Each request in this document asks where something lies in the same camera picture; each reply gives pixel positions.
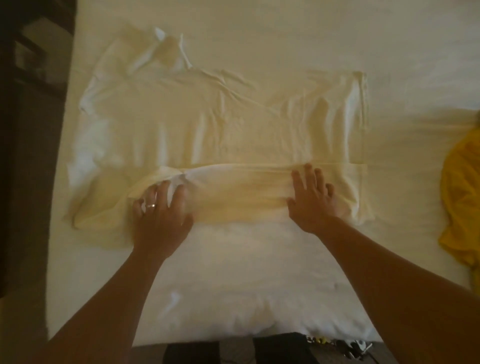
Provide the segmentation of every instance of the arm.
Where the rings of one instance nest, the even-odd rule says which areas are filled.
[[[190,232],[184,216],[184,187],[167,206],[169,182],[145,192],[146,205],[133,204],[133,251],[115,275],[47,343],[33,363],[126,363],[140,314],[163,261]]]
[[[477,363],[480,299],[399,257],[336,217],[335,191],[305,166],[292,172],[290,217],[315,234],[342,267],[399,363]]]

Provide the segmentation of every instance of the bed sheet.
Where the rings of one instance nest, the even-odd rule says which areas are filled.
[[[183,33],[190,61],[200,67],[229,67],[242,72],[275,64],[366,72],[371,124],[366,142],[368,190],[376,221],[361,230],[406,259],[468,287],[467,270],[437,243],[447,221],[439,180],[447,151],[473,127],[475,110],[480,107],[479,13],[480,4],[450,0],[289,0],[281,6],[275,0],[79,1],[51,213],[49,335],[54,335],[113,275],[130,252],[92,246],[86,243],[91,235],[72,228],[66,165],[79,118],[79,100],[93,66],[128,24],[143,29],[159,26],[174,35]],[[257,236],[262,235],[261,230],[256,231]],[[244,234],[248,239],[243,229],[221,233],[226,241],[230,234]],[[182,279],[192,281],[199,265],[211,258],[198,247],[185,248],[190,249],[194,263]],[[302,254],[308,254],[308,248]],[[245,269],[254,269],[261,266],[261,259],[243,263]],[[174,259],[168,264],[175,264]],[[233,292],[221,309],[181,303],[191,313],[185,322],[168,319],[157,311],[159,292],[154,283],[135,345],[287,331],[380,340],[326,250],[319,265],[323,266],[322,283],[316,287],[299,285],[290,291],[265,292],[274,297],[268,302],[259,295]],[[287,269],[295,272],[295,267]],[[160,274],[156,282],[159,279],[168,277]],[[202,290],[201,281],[192,282],[199,287],[198,302],[215,299],[206,299],[208,292]],[[295,299],[306,291],[315,294],[307,302]],[[171,297],[171,302],[180,298]],[[241,312],[233,312],[235,306],[242,307]],[[176,329],[166,335],[162,327]]]

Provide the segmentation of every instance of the dark pants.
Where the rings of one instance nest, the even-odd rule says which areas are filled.
[[[253,339],[257,364],[318,364],[310,353],[307,339],[298,333]],[[220,364],[219,342],[170,344],[164,364]]]

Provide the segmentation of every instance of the forearm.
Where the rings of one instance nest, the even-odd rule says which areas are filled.
[[[317,236],[401,363],[460,358],[467,363],[475,358],[480,326],[476,296],[388,251],[338,218],[320,227]],[[446,337],[449,344],[441,345]],[[467,342],[472,345],[465,350]]]
[[[127,362],[143,305],[161,263],[132,253],[34,362]]]

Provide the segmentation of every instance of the yellow garment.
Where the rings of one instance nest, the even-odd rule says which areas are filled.
[[[447,156],[441,192],[450,225],[439,243],[471,268],[473,289],[480,295],[480,129],[471,131]]]

